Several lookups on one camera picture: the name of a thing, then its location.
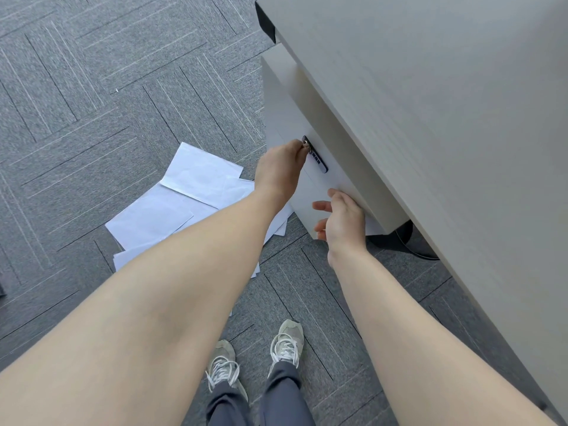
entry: gray desk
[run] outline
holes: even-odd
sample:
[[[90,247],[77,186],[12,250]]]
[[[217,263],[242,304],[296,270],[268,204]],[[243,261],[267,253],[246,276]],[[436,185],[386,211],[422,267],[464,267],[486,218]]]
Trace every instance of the gray desk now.
[[[568,0],[259,0],[568,417]]]

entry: beige sneaker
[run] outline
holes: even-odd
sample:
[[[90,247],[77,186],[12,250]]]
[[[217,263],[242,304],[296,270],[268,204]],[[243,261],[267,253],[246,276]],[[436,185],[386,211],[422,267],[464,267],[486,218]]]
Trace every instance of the beige sneaker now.
[[[303,348],[304,330],[302,325],[290,319],[283,322],[278,330],[278,335],[274,337],[270,344],[272,366],[268,376],[272,373],[274,365],[280,361],[290,362],[295,367],[298,367]]]
[[[225,339],[221,339],[211,354],[211,360],[205,373],[209,381],[209,391],[222,381],[227,381],[231,387],[237,388],[248,402],[246,390],[238,380],[240,368],[235,361],[235,349],[231,343]]]

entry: person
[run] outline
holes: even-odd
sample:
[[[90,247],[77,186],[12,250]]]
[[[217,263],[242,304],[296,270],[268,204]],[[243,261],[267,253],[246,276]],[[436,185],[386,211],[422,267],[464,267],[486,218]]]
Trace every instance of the person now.
[[[298,140],[270,149],[249,196],[126,264],[6,368],[2,424],[178,426],[204,369],[209,424],[250,424],[234,351],[217,340],[307,153]],[[329,195],[314,203],[330,212],[315,230],[398,422],[550,424],[367,252],[357,204]],[[287,320],[275,333],[261,421],[313,424],[296,371],[302,327]]]

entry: pant leg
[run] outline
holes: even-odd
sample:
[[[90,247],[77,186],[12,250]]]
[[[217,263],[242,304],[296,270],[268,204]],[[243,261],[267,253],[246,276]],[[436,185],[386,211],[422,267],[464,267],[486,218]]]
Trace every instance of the pant leg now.
[[[278,362],[268,377],[260,402],[262,426],[315,426],[304,397],[302,382],[296,367],[289,362]]]
[[[213,389],[207,404],[206,419],[208,426],[252,426],[248,402],[227,381]]]

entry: floor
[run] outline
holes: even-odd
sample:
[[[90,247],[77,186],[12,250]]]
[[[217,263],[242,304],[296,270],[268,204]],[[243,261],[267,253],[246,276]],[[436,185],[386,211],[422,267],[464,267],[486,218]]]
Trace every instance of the floor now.
[[[0,0],[0,369],[112,274],[120,247],[103,224],[161,178],[181,141],[253,178],[265,150],[259,55],[272,46],[253,2]],[[432,316],[546,402],[442,264],[369,248]],[[253,413],[270,341],[293,317],[316,422],[396,424],[326,253],[292,215],[227,322]],[[203,382],[184,424],[204,423],[206,399]]]

